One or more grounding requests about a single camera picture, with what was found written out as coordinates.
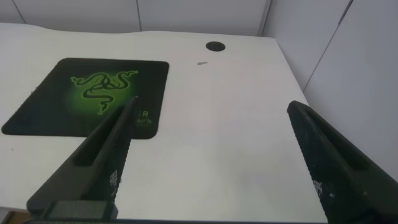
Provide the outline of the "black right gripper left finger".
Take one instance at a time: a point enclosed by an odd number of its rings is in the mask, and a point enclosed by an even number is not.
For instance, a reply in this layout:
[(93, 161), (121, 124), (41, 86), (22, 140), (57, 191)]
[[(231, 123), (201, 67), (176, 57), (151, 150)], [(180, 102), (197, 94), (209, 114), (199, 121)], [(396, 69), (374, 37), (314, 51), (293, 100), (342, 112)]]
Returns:
[(114, 201), (129, 150), (134, 96), (115, 109), (28, 199), (30, 213), (41, 215), (58, 201)]

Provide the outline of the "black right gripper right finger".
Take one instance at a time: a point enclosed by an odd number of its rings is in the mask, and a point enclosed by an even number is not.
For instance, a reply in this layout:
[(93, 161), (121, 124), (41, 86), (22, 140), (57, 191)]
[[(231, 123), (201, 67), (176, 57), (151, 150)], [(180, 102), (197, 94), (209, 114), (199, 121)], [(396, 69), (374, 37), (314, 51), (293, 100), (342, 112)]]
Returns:
[(311, 107), (287, 113), (328, 223), (397, 223), (397, 182)]

